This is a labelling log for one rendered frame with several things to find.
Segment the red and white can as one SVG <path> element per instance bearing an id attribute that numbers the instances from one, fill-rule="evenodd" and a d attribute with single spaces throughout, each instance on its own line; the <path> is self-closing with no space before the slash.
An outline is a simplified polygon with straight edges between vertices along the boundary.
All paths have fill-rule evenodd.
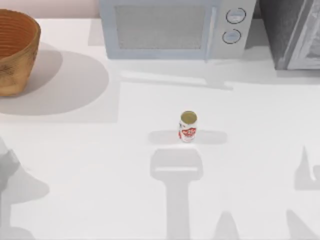
<path id="1" fill-rule="evenodd" d="M 181 141 L 190 143 L 194 140 L 197 132 L 198 117 L 193 111 L 184 111 L 180 116 L 178 136 Z"/>

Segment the grey cabinet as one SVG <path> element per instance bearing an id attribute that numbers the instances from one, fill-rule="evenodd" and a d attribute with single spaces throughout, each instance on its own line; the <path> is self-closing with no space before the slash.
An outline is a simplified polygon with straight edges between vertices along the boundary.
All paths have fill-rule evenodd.
<path id="1" fill-rule="evenodd" d="M 320 70 L 320 0 L 259 0 L 276 70 Z"/>

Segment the microwave oven door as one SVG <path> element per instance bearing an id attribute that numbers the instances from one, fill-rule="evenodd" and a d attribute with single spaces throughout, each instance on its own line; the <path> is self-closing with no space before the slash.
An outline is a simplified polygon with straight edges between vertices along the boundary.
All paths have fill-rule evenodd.
<path id="1" fill-rule="evenodd" d="M 98 0 L 107 57 L 204 60 L 216 0 Z"/>

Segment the brown woven basket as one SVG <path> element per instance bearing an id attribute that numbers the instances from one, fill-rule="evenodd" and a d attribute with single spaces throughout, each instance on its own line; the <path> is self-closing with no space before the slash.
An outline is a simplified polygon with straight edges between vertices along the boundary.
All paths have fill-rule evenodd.
<path id="1" fill-rule="evenodd" d="M 31 16 L 0 9 L 0 97 L 25 89 L 34 67 L 41 27 Z"/>

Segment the round microwave knob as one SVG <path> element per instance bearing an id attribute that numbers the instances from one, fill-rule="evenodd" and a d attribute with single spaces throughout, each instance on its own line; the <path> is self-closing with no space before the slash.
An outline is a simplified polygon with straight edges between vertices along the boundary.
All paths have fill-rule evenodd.
<path id="1" fill-rule="evenodd" d="M 228 31 L 225 31 L 222 35 L 222 40 L 224 43 L 228 45 L 232 45 L 237 43 L 242 37 L 242 34 L 237 29 L 231 29 Z"/>
<path id="2" fill-rule="evenodd" d="M 230 9 L 226 14 L 226 20 L 230 24 L 239 24 L 246 18 L 246 11 L 243 8 Z"/>

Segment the pale microwave oven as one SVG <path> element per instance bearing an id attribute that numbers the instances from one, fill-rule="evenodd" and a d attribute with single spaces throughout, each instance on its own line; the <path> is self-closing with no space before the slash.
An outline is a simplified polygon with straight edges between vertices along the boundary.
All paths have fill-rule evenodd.
<path id="1" fill-rule="evenodd" d="M 238 59 L 257 0 L 98 0 L 109 59 Z"/>

